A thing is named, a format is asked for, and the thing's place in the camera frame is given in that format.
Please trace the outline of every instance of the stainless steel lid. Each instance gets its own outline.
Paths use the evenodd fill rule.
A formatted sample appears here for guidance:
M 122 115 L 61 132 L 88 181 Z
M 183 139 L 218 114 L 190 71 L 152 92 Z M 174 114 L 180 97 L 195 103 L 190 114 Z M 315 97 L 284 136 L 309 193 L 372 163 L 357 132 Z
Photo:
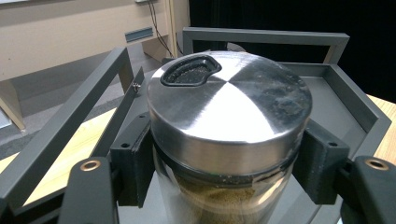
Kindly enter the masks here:
M 250 175 L 292 160 L 311 112 L 304 82 L 245 52 L 174 60 L 148 84 L 156 144 L 171 160 L 215 175 Z

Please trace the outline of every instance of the jar lid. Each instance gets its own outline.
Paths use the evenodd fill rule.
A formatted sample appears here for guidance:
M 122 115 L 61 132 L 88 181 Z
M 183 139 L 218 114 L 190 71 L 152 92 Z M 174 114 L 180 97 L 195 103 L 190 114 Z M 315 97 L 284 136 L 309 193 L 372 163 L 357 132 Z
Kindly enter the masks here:
M 298 76 L 245 52 L 185 56 L 148 84 L 156 144 L 183 167 L 208 174 L 257 174 L 293 160 L 311 108 Z

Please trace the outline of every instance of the gray metal frame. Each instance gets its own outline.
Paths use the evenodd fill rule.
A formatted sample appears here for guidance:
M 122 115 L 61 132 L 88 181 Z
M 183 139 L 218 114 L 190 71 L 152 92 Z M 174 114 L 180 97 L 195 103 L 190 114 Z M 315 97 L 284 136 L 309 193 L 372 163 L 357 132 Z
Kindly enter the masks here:
M 112 50 L 0 174 L 0 198 L 7 199 L 12 208 L 24 204 L 116 74 L 119 74 L 122 87 L 126 91 L 134 78 L 126 48 Z M 130 101 L 128 105 L 123 106 L 126 112 L 131 103 Z
M 364 133 L 363 139 L 361 133 L 352 133 L 350 139 L 347 139 L 349 142 L 358 140 L 357 144 L 352 144 L 354 146 L 349 153 L 349 158 L 354 159 L 361 155 L 374 155 L 390 125 L 390 120 L 337 65 L 348 39 L 349 36 L 345 34 L 186 27 L 183 29 L 183 51 L 185 55 L 193 53 L 193 40 L 330 46 L 324 64 L 282 64 L 306 81 L 315 78 L 325 80 L 325 87 L 332 90 L 330 100 L 334 101 L 336 98 L 337 103 L 343 105 L 344 110 L 353 116 L 362 129 L 361 133 Z M 316 90 L 315 93 L 322 94 L 320 90 Z M 326 97 L 325 94 L 319 96 L 324 100 Z M 323 108 L 317 112 L 324 115 L 332 113 Z M 332 117 L 344 119 L 340 115 Z M 322 120 L 322 123 L 332 126 L 332 120 L 329 119 Z M 336 223 L 341 202 L 339 198 L 335 205 L 315 205 L 297 181 L 291 178 L 270 223 Z

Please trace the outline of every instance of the wooden table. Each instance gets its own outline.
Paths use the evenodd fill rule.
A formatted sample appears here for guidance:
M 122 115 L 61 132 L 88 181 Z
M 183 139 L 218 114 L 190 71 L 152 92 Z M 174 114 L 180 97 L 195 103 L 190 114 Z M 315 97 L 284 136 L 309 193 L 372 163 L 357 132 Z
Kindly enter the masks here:
M 396 164 L 396 150 L 393 150 L 396 148 L 396 104 L 369 97 L 393 121 L 375 156 Z M 70 169 L 75 163 L 88 158 L 113 113 L 114 109 L 81 124 L 26 203 L 66 186 Z M 0 161 L 0 173 L 15 157 L 16 154 Z

